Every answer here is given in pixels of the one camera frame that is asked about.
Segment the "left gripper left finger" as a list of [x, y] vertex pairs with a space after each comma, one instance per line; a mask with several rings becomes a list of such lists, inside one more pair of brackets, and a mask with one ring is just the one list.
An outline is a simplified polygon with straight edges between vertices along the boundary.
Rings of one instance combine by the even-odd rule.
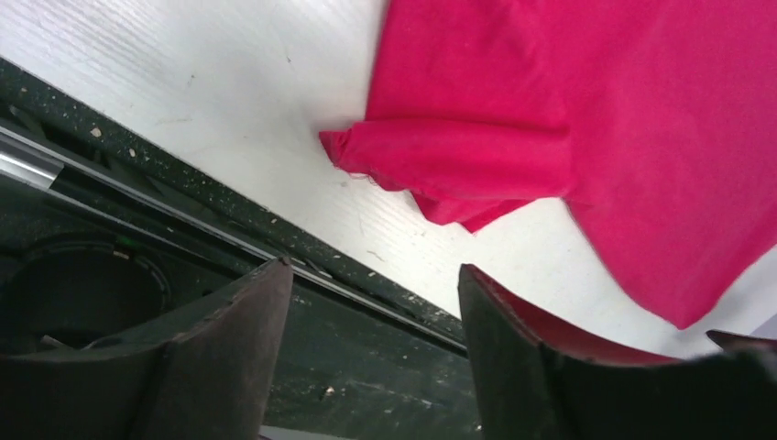
[[4, 439], [255, 439], [290, 306], [288, 259], [84, 349], [1, 359]]

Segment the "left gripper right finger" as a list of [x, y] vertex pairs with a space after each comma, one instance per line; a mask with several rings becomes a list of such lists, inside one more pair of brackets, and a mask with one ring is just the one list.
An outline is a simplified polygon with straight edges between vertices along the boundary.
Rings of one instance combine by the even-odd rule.
[[773, 439], [776, 343], [711, 330], [678, 359], [594, 335], [459, 272], [467, 356], [486, 439]]

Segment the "magenta t-shirt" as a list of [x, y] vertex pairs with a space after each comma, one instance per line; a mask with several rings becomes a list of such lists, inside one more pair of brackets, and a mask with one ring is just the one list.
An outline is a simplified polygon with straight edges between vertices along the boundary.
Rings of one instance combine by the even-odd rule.
[[337, 168], [476, 232], [562, 198], [685, 329], [776, 244], [773, 1], [393, 1]]

